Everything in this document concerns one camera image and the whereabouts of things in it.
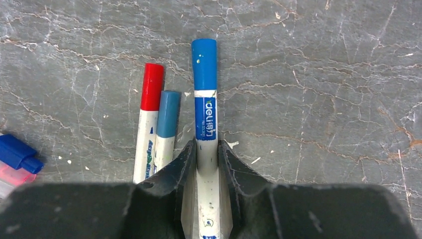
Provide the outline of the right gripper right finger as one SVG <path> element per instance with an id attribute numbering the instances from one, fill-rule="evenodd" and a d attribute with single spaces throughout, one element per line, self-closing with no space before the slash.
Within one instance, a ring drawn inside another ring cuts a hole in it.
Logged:
<path id="1" fill-rule="evenodd" d="M 415 239 L 398 199 L 373 184 L 277 184 L 242 162 L 221 140 L 232 239 Z"/>

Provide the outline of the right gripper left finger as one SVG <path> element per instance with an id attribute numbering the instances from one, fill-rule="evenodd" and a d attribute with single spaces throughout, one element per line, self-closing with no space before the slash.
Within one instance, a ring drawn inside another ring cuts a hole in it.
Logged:
<path id="1" fill-rule="evenodd" d="M 192 239 L 197 144 L 133 183 L 33 183 L 0 206 L 3 239 Z"/>

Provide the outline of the red capped marker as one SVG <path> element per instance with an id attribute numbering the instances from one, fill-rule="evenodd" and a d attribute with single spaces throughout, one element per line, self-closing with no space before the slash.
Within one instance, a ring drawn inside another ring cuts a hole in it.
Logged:
<path id="1" fill-rule="evenodd" d="M 133 171 L 135 184 L 149 178 L 154 172 L 153 153 L 163 79 L 162 65 L 145 64 Z"/>

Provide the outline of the pink translucent marker cap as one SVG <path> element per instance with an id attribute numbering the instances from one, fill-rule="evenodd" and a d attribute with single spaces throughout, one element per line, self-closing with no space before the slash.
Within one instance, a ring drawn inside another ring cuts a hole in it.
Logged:
<path id="1" fill-rule="evenodd" d="M 15 188 L 35 180 L 32 174 L 23 168 L 14 169 L 4 162 L 0 162 L 0 198 L 6 198 Z"/>

